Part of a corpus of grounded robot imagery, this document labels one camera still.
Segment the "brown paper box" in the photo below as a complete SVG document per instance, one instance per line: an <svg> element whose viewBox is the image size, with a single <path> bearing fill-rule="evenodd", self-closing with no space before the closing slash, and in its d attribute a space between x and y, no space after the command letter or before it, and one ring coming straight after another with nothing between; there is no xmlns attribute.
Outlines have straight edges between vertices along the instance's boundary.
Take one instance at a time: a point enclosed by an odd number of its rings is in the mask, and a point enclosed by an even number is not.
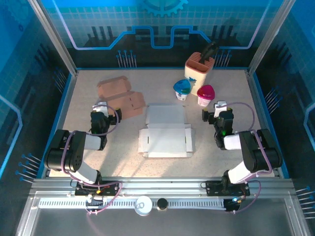
<svg viewBox="0 0 315 236"><path fill-rule="evenodd" d="M111 107L120 108L122 119L143 114L146 107L141 92L131 90L131 83L126 76L100 81L97 84L99 102L107 102Z"/></svg>

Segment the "blue lid yogurt cup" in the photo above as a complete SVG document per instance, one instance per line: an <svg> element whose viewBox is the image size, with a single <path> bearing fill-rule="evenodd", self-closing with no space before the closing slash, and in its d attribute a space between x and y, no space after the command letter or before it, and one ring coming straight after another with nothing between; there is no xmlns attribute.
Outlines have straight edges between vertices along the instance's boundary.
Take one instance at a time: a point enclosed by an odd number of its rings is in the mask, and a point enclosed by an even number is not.
<svg viewBox="0 0 315 236"><path fill-rule="evenodd" d="M180 101L185 101L191 91L190 81L187 79L179 80L174 84L173 89L177 99Z"/></svg>

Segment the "white paper box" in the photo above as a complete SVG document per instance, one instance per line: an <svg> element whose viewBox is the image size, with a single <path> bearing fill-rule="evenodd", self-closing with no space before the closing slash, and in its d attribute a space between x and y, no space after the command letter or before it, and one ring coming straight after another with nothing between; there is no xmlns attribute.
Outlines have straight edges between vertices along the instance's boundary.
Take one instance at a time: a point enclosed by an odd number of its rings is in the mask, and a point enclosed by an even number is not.
<svg viewBox="0 0 315 236"><path fill-rule="evenodd" d="M138 153L146 158L190 158L195 152L195 132L187 123L185 107L150 104L145 128L139 130Z"/></svg>

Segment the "pink lid yogurt cup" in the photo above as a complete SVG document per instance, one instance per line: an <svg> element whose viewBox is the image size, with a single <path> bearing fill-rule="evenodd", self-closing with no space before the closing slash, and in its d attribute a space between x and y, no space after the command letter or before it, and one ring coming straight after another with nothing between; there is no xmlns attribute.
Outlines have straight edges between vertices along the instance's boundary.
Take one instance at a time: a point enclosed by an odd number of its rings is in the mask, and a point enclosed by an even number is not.
<svg viewBox="0 0 315 236"><path fill-rule="evenodd" d="M215 98L215 91L211 85L204 85L197 91L197 103L202 107L207 107Z"/></svg>

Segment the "beige orange knife block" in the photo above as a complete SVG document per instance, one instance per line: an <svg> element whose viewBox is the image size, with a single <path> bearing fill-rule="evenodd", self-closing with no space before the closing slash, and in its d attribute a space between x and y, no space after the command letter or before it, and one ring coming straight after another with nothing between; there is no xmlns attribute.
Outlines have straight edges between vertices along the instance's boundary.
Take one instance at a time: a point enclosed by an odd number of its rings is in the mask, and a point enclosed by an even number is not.
<svg viewBox="0 0 315 236"><path fill-rule="evenodd" d="M212 70L215 60L212 57L201 60L201 53L194 52L185 63L185 77L194 80L194 85L201 87L206 79L207 74Z"/></svg>

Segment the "small electronics board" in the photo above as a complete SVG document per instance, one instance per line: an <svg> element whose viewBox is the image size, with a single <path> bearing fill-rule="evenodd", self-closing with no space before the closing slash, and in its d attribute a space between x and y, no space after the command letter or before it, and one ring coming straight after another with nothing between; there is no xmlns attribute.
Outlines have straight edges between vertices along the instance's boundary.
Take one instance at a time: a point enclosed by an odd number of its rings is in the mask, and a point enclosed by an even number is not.
<svg viewBox="0 0 315 236"><path fill-rule="evenodd" d="M104 206L104 201L102 198L99 200L95 199L94 195L89 194L86 198L85 206L86 206L86 209L98 210Z"/></svg>
<svg viewBox="0 0 315 236"><path fill-rule="evenodd" d="M242 203L241 198L224 199L223 205L226 212L238 211Z"/></svg>

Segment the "grey metal shelf plate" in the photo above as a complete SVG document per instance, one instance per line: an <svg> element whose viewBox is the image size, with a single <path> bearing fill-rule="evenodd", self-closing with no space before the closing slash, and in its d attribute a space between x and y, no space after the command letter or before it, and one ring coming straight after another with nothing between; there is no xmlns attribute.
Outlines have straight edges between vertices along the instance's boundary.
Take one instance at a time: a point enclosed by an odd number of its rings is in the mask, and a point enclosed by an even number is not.
<svg viewBox="0 0 315 236"><path fill-rule="evenodd" d="M229 214L207 209L107 209L89 215L83 209L40 208L35 202L21 218L16 236L315 236L298 206L285 200L257 200Z"/></svg>

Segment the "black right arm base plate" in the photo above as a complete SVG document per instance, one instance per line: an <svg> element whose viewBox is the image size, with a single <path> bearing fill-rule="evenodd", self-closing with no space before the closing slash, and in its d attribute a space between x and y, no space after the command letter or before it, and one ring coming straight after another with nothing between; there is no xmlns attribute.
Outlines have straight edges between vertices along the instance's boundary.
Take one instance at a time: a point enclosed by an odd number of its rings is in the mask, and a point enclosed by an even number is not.
<svg viewBox="0 0 315 236"><path fill-rule="evenodd" d="M221 180L209 180L204 182L207 196L249 196L250 190L248 184L224 184Z"/></svg>

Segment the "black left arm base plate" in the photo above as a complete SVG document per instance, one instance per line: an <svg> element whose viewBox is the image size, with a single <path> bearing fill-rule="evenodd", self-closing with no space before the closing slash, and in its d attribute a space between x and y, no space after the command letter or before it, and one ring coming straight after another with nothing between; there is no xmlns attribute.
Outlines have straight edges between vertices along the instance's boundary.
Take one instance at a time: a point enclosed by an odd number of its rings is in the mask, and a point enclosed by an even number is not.
<svg viewBox="0 0 315 236"><path fill-rule="evenodd" d="M119 184L110 184L104 187L87 186L77 183L75 188L75 196L115 196L119 190Z"/></svg>

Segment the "aluminium right frame post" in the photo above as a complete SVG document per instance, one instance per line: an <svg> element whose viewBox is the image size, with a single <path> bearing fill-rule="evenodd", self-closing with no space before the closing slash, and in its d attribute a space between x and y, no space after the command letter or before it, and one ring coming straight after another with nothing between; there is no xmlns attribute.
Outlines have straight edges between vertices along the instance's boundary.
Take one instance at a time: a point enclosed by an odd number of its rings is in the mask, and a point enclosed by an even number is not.
<svg viewBox="0 0 315 236"><path fill-rule="evenodd" d="M296 0L283 0L256 53L254 54L253 59L250 62L250 65L248 67L249 76L252 76L258 68L267 50L279 33L281 26L283 25L295 2Z"/></svg>

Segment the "aluminium frame post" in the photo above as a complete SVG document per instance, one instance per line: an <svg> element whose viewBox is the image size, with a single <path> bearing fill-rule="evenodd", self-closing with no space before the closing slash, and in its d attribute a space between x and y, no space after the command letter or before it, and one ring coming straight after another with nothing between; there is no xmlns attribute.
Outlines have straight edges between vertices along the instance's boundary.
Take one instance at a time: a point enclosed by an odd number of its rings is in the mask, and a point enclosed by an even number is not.
<svg viewBox="0 0 315 236"><path fill-rule="evenodd" d="M64 42L62 41L52 20L50 19L49 14L47 13L44 5L42 4L40 0L27 0L27 1L31 5L33 11L35 12L40 23L42 24L44 30L49 36L54 47L56 48L59 56L61 57L64 64L66 65L68 71L70 72L72 76L75 77L77 75L77 68L75 66L75 63L72 60L72 57L70 53L68 52Z"/></svg>
<svg viewBox="0 0 315 236"><path fill-rule="evenodd" d="M281 26L283 25L295 2L296 0L283 0L256 53L254 54L253 59L250 62L250 65L248 67L249 76L252 76L258 68L267 50L279 33Z"/></svg>

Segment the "aluminium front frame rail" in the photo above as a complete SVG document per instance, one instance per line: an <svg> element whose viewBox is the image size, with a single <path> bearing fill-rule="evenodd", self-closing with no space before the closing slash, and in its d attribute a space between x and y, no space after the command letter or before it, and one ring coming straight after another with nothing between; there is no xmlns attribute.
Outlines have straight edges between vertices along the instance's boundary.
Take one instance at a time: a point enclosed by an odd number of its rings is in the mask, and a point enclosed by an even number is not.
<svg viewBox="0 0 315 236"><path fill-rule="evenodd" d="M149 196L152 198L208 198L206 189L201 187L205 178L115 178L107 181L122 182L120 198ZM278 177L260 177L259 183L251 181L251 197L259 194L263 199L282 199L296 195L292 180ZM36 197L73 197L77 182L67 177L49 177L34 180L29 195Z"/></svg>

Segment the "aluminium left frame post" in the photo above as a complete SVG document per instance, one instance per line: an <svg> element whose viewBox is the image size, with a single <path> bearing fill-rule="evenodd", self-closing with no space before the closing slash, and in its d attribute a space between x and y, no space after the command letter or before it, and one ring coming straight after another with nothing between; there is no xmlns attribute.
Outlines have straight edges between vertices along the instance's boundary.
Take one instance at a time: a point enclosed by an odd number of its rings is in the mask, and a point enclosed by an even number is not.
<svg viewBox="0 0 315 236"><path fill-rule="evenodd" d="M33 11L35 12L40 23L42 24L44 30L49 36L54 47L56 48L59 56L61 57L64 64L66 65L68 71L70 72L72 76L75 77L77 75L77 68L75 66L75 63L72 60L72 57L70 53L68 52L64 42L62 41L52 20L50 19L49 14L47 13L44 5L42 4L40 0L27 0L27 1L31 5Z"/></svg>

